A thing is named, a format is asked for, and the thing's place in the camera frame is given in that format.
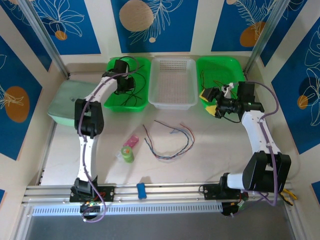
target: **gray floor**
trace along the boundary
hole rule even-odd
[[[289,240],[295,239],[283,203],[265,202],[234,218],[221,213],[107,215],[98,223],[79,216],[33,216],[28,240]]]

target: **pink object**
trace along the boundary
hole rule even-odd
[[[125,144],[123,144],[123,147],[130,147],[130,148],[134,148],[134,146],[139,142],[139,137],[137,137],[136,135],[132,135],[126,142]]]

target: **metal frame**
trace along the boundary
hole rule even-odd
[[[269,38],[271,37],[271,34],[274,32],[278,22],[280,21],[289,3],[290,0],[278,0],[275,3],[274,8],[272,9],[268,20],[266,21],[263,31],[260,37],[258,38],[255,46],[253,47],[251,56],[248,59],[248,62],[246,63],[246,66],[243,70],[245,76],[248,75],[257,58],[262,53]]]
[[[138,199],[138,190],[135,184],[121,184],[115,187],[114,202],[108,205],[107,215],[116,214],[170,214],[170,213],[207,213],[221,212],[223,202],[234,200],[205,200],[199,192],[202,184],[217,184],[217,182],[201,183],[164,183],[146,184],[147,199]],[[28,186],[22,199],[19,217],[11,239],[25,239],[33,216],[70,216],[79,215],[79,203],[69,203],[71,186]],[[292,190],[291,184],[285,185]],[[260,198],[258,194],[250,193],[249,201]],[[310,239],[302,225],[299,216],[300,207],[297,202],[294,206],[285,206],[293,233],[296,239]]]
[[[36,10],[32,6],[29,0],[17,0],[22,13],[25,15],[26,19],[30,23],[35,34],[43,44],[45,50],[48,52],[51,59],[55,62],[56,66],[59,68],[61,73],[66,79],[69,78],[68,70],[62,61],[60,54],[52,41],[49,33],[47,32],[44,24],[42,23],[40,17],[38,16]]]
[[[35,31],[39,40],[47,50],[48,54],[52,60],[56,63],[59,70],[64,74],[66,79],[69,78],[70,73],[68,72],[66,66],[64,65],[60,54],[53,43],[50,35],[48,34],[44,24],[39,18],[37,12],[32,6],[29,0],[17,0],[19,7],[21,8],[26,19],[29,21],[32,29]],[[252,50],[252,54],[244,68],[244,75],[247,76],[249,71],[252,69],[256,59],[260,56],[262,50],[267,44],[271,34],[276,28],[280,18],[283,15],[290,0],[279,0],[275,4],[272,10],[264,30],[262,31],[256,45]],[[45,169],[45,164],[50,151],[50,146],[55,134],[56,124],[52,125],[51,133],[47,140],[47,149],[42,158],[41,168],[37,177],[37,184],[40,183],[43,171]],[[171,206],[182,206],[178,208],[182,211],[188,206],[191,206],[191,210],[188,208],[187,211],[199,211],[199,209],[204,208],[203,211],[209,211],[206,206],[217,206],[214,210],[220,210],[219,206],[222,202],[230,202],[230,200],[205,200],[204,196],[199,192],[199,187],[202,184],[209,184],[212,182],[202,182],[202,183],[164,183],[164,184],[146,184],[147,199],[141,201],[138,199],[138,191],[135,184],[125,184],[117,185],[115,188],[114,202],[111,204],[110,209],[123,208],[125,206],[139,206],[142,210],[139,210],[140,214],[145,213],[145,209],[149,209],[149,206],[171,205]],[[79,208],[79,203],[69,203],[70,197],[70,187],[71,186],[28,186],[26,188],[24,197],[22,199],[22,204],[19,210],[19,217],[15,225],[15,230],[11,236],[11,239],[24,239],[29,224],[31,222],[32,216],[34,214],[41,213],[39,209],[56,208],[59,209],[75,209]],[[291,184],[287,183],[285,186],[287,189],[292,189]],[[250,194],[249,201],[254,201],[260,198],[258,195],[255,196],[253,193]],[[301,216],[299,216],[299,203],[295,202],[293,207],[285,205],[288,217],[294,232],[296,239],[310,239],[308,232],[303,227]],[[65,214],[79,215],[78,212],[65,212]]]

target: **orange circle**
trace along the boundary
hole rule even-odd
[[[257,22],[255,25],[247,27],[240,36],[240,44],[243,47],[254,47],[257,43],[258,37],[265,27],[265,22]]]
[[[58,31],[55,32],[54,35],[55,35],[55,37],[56,37],[57,39],[59,39],[59,40],[61,40],[61,41],[64,41],[64,40],[67,39],[67,34],[66,34],[64,31],[58,30]]]
[[[30,110],[27,92],[22,87],[12,86],[5,93],[10,95],[10,97],[6,97],[9,101],[4,106],[6,114],[12,121],[23,123],[27,119]]]
[[[308,98],[305,95],[301,95],[298,98],[297,104],[300,109],[306,109],[308,107]]]

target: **beige circle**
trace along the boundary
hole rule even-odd
[[[154,22],[151,8],[141,0],[130,0],[123,5],[119,12],[120,22],[131,32],[148,29]]]
[[[226,3],[229,5],[235,4],[238,0],[226,0]]]
[[[15,4],[15,5],[19,4],[18,0],[9,0],[9,2],[11,2],[11,3]]]
[[[149,38],[149,42],[153,44],[153,43],[156,42],[156,39],[155,39],[154,37],[150,37],[150,38]]]

